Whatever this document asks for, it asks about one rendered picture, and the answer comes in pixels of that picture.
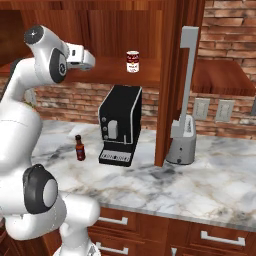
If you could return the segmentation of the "wooden drawer front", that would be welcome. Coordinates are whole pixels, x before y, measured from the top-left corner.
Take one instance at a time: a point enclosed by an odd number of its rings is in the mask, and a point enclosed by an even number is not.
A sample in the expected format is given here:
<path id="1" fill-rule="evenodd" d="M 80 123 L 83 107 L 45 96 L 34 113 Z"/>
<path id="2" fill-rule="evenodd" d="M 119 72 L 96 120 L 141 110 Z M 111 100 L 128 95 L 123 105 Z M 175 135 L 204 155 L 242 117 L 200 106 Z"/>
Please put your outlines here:
<path id="1" fill-rule="evenodd" d="M 119 250 L 122 250 L 124 247 L 129 248 L 128 255 L 100 250 L 102 256 L 164 256 L 165 254 L 165 245 L 160 242 L 120 238 L 95 232 L 90 232 L 89 236 L 94 244 L 101 242 L 104 247 Z"/>
<path id="2" fill-rule="evenodd" d="M 104 207 L 101 208 L 100 217 L 118 220 L 122 217 L 127 217 L 128 225 L 118 225 L 98 220 L 90 227 L 90 230 L 134 240 L 166 241 L 169 225 L 168 218 Z"/>
<path id="3" fill-rule="evenodd" d="M 200 237 L 201 231 L 207 231 L 210 236 L 231 240 L 236 240 L 238 237 L 243 237 L 245 239 L 246 246 L 243 247 L 203 240 Z M 256 256 L 256 233 L 226 227 L 192 223 L 190 226 L 188 245 L 194 249 L 214 252 L 223 256 Z"/>

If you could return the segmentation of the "wooden wall shelf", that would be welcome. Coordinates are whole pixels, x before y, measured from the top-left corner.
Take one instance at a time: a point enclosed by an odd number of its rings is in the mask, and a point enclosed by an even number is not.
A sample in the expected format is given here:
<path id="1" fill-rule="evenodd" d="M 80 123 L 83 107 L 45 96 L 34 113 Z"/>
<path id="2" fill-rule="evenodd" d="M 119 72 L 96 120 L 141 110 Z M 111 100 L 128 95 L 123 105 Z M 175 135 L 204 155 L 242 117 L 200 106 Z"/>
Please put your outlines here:
<path id="1" fill-rule="evenodd" d="M 256 88 L 235 61 L 201 60 L 195 65 L 194 93 L 254 96 Z"/>

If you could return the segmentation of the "black coffee machine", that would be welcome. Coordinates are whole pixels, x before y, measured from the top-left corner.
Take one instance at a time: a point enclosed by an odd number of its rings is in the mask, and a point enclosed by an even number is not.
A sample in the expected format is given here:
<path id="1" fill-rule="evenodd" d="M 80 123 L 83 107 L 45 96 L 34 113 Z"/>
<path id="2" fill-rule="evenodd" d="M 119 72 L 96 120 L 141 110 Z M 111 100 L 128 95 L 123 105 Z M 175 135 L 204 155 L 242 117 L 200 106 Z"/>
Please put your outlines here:
<path id="1" fill-rule="evenodd" d="M 114 85 L 98 108 L 101 164 L 129 167 L 141 131 L 142 87 Z"/>

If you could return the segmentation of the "red and white food can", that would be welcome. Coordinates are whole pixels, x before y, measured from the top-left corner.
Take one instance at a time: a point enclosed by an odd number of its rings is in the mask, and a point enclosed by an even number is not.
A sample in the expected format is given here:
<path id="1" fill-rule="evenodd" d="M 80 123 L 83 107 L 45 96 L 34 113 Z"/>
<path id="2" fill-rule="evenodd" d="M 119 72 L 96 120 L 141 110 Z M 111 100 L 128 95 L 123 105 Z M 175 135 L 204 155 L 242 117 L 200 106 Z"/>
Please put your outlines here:
<path id="1" fill-rule="evenodd" d="M 139 71 L 139 52 L 126 52 L 126 70 L 128 73 L 137 73 Z"/>

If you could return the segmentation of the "grey wall outlet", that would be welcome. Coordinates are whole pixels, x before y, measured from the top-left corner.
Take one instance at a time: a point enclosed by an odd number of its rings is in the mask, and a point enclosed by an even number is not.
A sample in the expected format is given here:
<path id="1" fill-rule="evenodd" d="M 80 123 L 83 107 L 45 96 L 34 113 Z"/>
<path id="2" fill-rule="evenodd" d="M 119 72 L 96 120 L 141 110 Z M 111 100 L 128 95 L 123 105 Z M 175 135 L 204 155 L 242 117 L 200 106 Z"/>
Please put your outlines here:
<path id="1" fill-rule="evenodd" d="M 216 122 L 229 122 L 233 107 L 234 107 L 234 100 L 223 100 L 220 99 L 218 103 L 218 109 L 215 116 Z"/>
<path id="2" fill-rule="evenodd" d="M 207 118 L 209 104 L 209 98 L 196 98 L 193 107 L 193 117 L 196 120 L 205 120 Z"/>

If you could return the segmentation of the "open wooden wall cabinet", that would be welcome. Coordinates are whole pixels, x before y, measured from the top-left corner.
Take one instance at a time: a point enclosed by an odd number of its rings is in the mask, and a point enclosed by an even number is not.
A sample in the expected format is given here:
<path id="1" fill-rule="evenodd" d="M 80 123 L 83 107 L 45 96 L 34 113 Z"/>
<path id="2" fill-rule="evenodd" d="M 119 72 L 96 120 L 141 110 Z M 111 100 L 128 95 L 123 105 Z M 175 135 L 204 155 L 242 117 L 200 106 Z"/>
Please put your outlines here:
<path id="1" fill-rule="evenodd" d="M 96 58 L 91 71 L 71 70 L 68 82 L 160 85 L 165 0 L 0 0 L 0 67 L 30 51 L 26 29 L 42 24 Z M 126 52 L 139 52 L 139 71 L 128 73 Z"/>

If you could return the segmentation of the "red hot sauce bottle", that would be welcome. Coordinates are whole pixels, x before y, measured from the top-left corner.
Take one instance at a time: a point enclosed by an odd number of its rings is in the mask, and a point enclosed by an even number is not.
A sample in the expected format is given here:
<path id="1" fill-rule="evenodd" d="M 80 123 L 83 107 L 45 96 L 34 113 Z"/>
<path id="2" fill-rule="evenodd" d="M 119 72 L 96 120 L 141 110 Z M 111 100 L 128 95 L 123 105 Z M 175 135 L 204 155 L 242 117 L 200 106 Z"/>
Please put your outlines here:
<path id="1" fill-rule="evenodd" d="M 75 136 L 76 140 L 76 154 L 77 154 L 77 159 L 79 161 L 83 161 L 85 159 L 85 150 L 84 150 L 84 144 L 81 141 L 81 136 L 76 135 Z"/>

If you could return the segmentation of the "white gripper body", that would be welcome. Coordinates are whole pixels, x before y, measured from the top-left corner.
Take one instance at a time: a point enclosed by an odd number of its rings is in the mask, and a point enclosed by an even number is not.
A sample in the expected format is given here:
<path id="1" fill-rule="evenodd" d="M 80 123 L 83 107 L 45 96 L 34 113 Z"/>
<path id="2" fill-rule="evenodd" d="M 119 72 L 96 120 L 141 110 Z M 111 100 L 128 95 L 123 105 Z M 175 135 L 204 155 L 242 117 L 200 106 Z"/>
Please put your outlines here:
<path id="1" fill-rule="evenodd" d="M 83 70 L 90 70 L 95 67 L 95 57 L 88 51 L 84 51 L 84 57 L 82 62 L 82 69 Z"/>

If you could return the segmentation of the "wooden cabinet door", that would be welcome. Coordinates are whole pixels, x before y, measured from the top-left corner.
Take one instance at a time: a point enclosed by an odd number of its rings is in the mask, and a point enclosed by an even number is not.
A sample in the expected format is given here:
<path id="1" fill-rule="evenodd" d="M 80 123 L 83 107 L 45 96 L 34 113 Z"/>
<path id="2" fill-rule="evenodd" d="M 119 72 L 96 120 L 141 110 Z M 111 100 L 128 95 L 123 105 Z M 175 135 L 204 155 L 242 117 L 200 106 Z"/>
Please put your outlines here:
<path id="1" fill-rule="evenodd" d="M 162 166 L 170 146 L 172 121 L 179 117 L 188 50 L 180 48 L 184 25 L 201 28 L 206 0 L 165 0 L 162 56 L 155 147 L 156 166 Z"/>

